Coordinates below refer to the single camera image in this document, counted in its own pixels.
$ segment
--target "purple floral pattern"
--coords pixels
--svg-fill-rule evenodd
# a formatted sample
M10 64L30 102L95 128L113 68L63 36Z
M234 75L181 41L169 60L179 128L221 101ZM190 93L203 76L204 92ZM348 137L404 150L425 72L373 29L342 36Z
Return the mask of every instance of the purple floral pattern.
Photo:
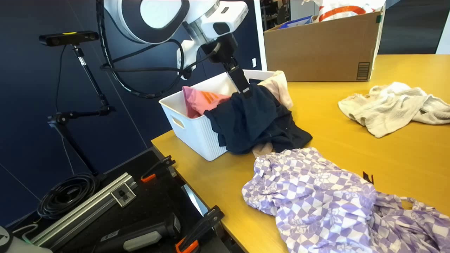
M450 218L412 198L377 192L315 148L260 156L242 189L275 216L291 253L449 252ZM412 210L402 208L410 201Z

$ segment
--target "white laundry basket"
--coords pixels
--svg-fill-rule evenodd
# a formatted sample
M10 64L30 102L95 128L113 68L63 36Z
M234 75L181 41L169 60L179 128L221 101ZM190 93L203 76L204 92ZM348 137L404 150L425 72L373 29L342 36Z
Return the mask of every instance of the white laundry basket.
M247 80L265 80L271 77L274 72L244 69L244 74ZM236 92L236 88L226 73L211 77L192 87L197 90L223 95L231 95ZM159 103L175 135L203 158L212 161L226 152L225 147L219 147L217 133L211 129L211 121L205 115L198 118L187 117L183 91L165 97L159 100Z

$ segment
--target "orange and white bag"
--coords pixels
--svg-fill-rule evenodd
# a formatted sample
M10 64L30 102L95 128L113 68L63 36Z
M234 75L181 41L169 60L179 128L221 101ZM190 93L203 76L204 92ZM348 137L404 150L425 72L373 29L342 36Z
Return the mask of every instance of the orange and white bag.
M319 6L315 22L346 18L371 13L383 7L386 0L303 0L314 1Z

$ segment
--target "cardboard box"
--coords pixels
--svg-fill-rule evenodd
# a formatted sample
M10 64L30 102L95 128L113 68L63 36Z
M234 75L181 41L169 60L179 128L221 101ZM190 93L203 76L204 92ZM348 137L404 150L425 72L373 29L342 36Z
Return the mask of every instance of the cardboard box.
M267 68L288 81L368 81L381 39L384 9L264 32Z

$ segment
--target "yellow table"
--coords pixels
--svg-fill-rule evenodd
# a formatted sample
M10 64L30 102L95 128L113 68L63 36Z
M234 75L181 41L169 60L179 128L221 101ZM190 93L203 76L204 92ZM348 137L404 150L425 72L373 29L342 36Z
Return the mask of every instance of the yellow table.
M309 146L340 168L373 174L378 191L409 196L450 215L450 125L411 122L381 139L351 121L338 101L375 85L404 82L450 101L450 55L379 55L370 82L289 83L296 124L313 136ZM275 218L246 205L241 188L253 176L252 154L225 153L208 162L173 131L154 139L163 155L207 207L218 205L224 228L249 253L287 252Z

